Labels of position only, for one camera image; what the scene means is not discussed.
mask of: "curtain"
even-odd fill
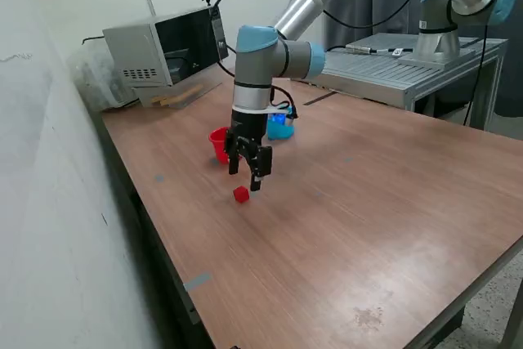
[[[385,19],[405,0],[332,0],[326,9],[351,25],[369,25]],[[372,29],[347,29],[326,17],[326,47],[352,43],[371,34],[403,33],[417,34],[420,12],[420,0],[411,0],[409,5],[396,17],[383,25]],[[498,91],[496,113],[502,116],[523,116],[523,87],[518,74],[518,53],[523,53],[523,41],[519,40],[518,25],[523,24],[523,0],[517,0],[508,21],[499,27],[489,28],[490,38],[508,38],[510,43],[503,64],[503,72]],[[480,26],[459,28],[461,36],[482,37]],[[437,94],[438,101],[469,101],[474,78],[464,78]]]

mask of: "red cube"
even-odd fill
[[[239,204],[248,201],[248,190],[244,186],[238,187],[236,190],[232,191],[232,193],[235,195],[236,202]]]

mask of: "metal workbench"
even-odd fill
[[[417,39],[413,34],[375,34],[353,44],[374,49],[413,48]],[[462,48],[474,50],[475,55],[469,61],[445,70],[402,65],[392,56],[357,55],[336,49],[327,53],[323,73],[307,82],[414,111],[416,101],[477,71],[483,40],[459,40]],[[471,127],[489,129],[506,49],[507,40],[487,40],[481,79],[472,106]]]

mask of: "blue cup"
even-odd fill
[[[289,106],[287,111],[291,114],[293,108]],[[267,137],[270,141],[289,139],[293,134],[294,125],[292,119],[287,119],[285,114],[269,114],[267,120]]]

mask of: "metal table leg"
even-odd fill
[[[523,283],[517,292],[512,313],[499,346],[499,349],[521,348],[523,348]]]
[[[496,96],[498,95],[503,59],[504,56],[500,56],[497,61],[484,65],[481,70],[481,77],[474,95],[474,101],[471,103],[470,126],[472,128],[489,131],[490,121],[494,114]]]

